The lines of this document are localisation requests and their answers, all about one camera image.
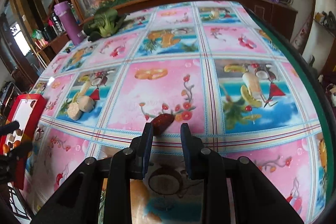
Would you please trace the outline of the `green leafy vegetable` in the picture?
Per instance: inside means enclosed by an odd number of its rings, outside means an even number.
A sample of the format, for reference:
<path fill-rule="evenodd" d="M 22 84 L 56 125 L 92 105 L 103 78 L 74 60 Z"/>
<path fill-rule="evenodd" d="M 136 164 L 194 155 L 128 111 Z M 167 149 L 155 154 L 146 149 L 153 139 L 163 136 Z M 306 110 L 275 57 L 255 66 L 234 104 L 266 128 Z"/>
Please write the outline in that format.
<path fill-rule="evenodd" d="M 118 32 L 125 18 L 126 14 L 119 15 L 112 7 L 102 7 L 95 12 L 92 20 L 83 25 L 83 32 L 90 42 L 108 38 Z"/>

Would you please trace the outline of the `red white shallow box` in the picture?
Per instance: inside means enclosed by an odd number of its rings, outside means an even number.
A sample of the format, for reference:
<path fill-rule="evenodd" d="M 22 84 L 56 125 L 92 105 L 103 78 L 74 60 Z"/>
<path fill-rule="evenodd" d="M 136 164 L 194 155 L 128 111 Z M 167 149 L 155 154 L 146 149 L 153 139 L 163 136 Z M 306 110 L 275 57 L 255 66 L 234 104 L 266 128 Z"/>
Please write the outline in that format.
<path fill-rule="evenodd" d="M 3 153 L 3 145 L 5 143 L 10 147 L 10 150 L 24 142 L 30 141 L 33 143 L 35 130 L 46 103 L 47 100 L 40 94 L 22 94 L 17 96 L 7 117 L 6 124 L 18 121 L 19 129 L 7 135 L 1 135 L 1 155 L 7 156 L 7 154 Z M 12 183 L 12 185 L 20 190 L 24 188 L 24 184 L 14 185 Z"/>

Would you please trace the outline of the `colourful fruit print tablecloth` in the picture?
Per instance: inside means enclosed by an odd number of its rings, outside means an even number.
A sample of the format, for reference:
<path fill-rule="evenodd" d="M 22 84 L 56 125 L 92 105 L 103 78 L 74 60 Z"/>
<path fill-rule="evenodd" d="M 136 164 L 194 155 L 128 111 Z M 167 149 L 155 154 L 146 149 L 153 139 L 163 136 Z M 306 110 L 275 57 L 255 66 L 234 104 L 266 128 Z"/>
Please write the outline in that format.
<path fill-rule="evenodd" d="M 182 2 L 129 14 L 117 34 L 62 46 L 31 89 L 47 104 L 27 160 L 27 206 L 37 213 L 86 158 L 130 145 L 172 114 L 153 140 L 149 172 L 131 182 L 133 220 L 198 223 L 202 182 L 186 173 L 180 127 L 219 154 L 248 157 L 304 223 L 334 186 L 333 113 L 301 56 L 240 3 Z M 82 96 L 94 109 L 73 121 Z"/>

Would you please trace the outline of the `red jujube date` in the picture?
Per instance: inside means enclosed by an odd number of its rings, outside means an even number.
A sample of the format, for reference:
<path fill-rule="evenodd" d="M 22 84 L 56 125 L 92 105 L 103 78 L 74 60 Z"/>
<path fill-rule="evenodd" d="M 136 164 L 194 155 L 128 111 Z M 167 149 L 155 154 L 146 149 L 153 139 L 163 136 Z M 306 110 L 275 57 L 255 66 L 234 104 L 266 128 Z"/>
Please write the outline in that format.
<path fill-rule="evenodd" d="M 159 136 L 173 123 L 175 117 L 172 114 L 160 114 L 155 117 L 151 124 L 153 126 L 153 135 Z"/>

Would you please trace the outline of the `purple thermos bottle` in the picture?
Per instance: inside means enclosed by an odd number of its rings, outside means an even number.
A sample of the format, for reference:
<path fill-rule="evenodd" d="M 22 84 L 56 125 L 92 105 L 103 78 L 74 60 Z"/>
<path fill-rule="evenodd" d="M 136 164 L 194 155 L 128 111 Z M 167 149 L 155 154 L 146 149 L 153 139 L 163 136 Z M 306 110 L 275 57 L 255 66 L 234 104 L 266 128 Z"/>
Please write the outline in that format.
<path fill-rule="evenodd" d="M 76 22 L 68 2 L 60 2 L 54 6 L 54 12 L 60 19 L 68 37 L 75 46 L 78 46 L 85 38 L 84 33 Z"/>

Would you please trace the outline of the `orange tangerine left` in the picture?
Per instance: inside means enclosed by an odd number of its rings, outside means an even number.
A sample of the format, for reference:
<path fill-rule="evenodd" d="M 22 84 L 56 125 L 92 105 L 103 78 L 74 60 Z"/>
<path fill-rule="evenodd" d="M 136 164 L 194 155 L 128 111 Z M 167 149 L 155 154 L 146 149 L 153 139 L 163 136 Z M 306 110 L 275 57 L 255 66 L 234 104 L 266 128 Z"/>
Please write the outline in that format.
<path fill-rule="evenodd" d="M 10 147 L 5 143 L 4 145 L 3 145 L 3 153 L 4 154 L 7 154 L 7 153 L 9 153 L 10 152 Z"/>

